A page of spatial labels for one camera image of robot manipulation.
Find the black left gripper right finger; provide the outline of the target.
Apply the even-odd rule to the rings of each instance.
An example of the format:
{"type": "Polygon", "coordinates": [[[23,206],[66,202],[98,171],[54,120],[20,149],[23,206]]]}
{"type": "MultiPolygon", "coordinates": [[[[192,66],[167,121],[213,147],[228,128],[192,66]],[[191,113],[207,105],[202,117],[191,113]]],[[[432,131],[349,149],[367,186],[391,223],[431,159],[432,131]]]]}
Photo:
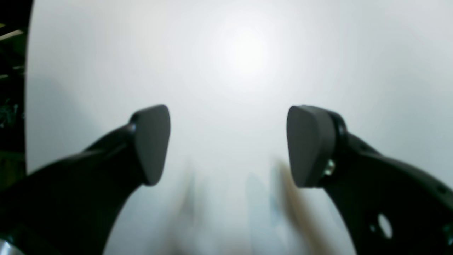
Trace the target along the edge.
{"type": "Polygon", "coordinates": [[[382,155],[327,109],[291,106],[287,144],[293,182],[327,193],[358,255],[452,254],[446,184],[382,155]]]}

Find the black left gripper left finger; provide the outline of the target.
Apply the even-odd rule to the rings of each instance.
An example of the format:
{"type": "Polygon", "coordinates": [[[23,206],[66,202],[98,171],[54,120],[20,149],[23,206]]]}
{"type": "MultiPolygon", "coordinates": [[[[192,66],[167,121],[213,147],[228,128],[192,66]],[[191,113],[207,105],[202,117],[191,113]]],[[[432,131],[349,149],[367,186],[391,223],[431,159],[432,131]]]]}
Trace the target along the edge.
{"type": "Polygon", "coordinates": [[[167,106],[139,110],[85,150],[2,191],[1,254],[101,255],[131,194],[160,181],[170,131],[167,106]]]}

